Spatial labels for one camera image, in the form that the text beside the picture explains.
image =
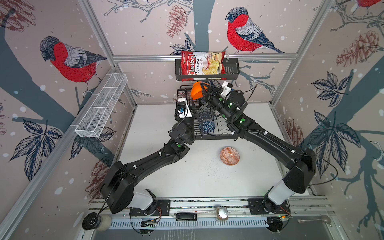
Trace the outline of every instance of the orange patterned bowl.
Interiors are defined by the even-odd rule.
[[[220,159],[226,165],[233,166],[240,160],[240,155],[233,147],[225,147],[220,152]]]

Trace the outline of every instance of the black wire dish rack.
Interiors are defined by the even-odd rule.
[[[186,98],[189,110],[192,113],[195,124],[195,140],[213,140],[213,139],[237,139],[236,134],[231,134],[225,119],[219,112],[212,113],[207,108],[202,98],[193,100],[191,98],[192,84],[181,85],[177,90],[177,99]]]

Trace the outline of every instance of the bird's head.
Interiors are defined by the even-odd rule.
[[[244,7],[235,7],[228,12],[227,16],[225,17],[225,20],[228,20],[230,23],[233,23],[238,16],[243,14],[248,15],[248,11]]]
[[[40,43],[40,51],[44,61],[48,59],[51,61],[56,60],[55,52],[53,49],[55,45],[59,42],[60,41],[53,36],[48,36],[42,40],[42,42]]]

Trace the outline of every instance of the pine cone illustration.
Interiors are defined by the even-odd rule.
[[[0,21],[3,21],[8,12],[14,9],[5,24],[5,27],[12,31],[24,31],[29,24],[36,25],[34,20],[36,17],[32,14],[32,10],[36,8],[26,0],[0,0]]]
[[[336,58],[336,65],[342,64],[346,67],[357,62],[364,62],[370,55],[378,49],[379,34],[375,31],[368,31],[367,33],[355,38],[353,43],[345,48],[341,55]]]
[[[179,35],[187,25],[187,12],[181,6],[176,5],[168,12],[168,18],[167,34],[173,38],[175,35]]]
[[[91,179],[89,181],[89,186],[85,189],[87,197],[90,197],[91,200],[88,204],[91,204],[93,199],[103,198],[100,193],[100,186],[103,182],[105,176],[107,175],[109,167],[105,165],[102,161],[96,163],[91,172]]]
[[[285,131],[287,131],[289,138],[292,140],[292,144],[297,147],[299,144],[303,141],[303,131],[301,130],[301,127],[299,127],[294,119],[287,120],[283,122],[283,125],[285,127]]]

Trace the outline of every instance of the white wire mesh basket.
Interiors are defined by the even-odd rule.
[[[127,82],[125,74],[111,74],[75,130],[80,137],[100,136]]]

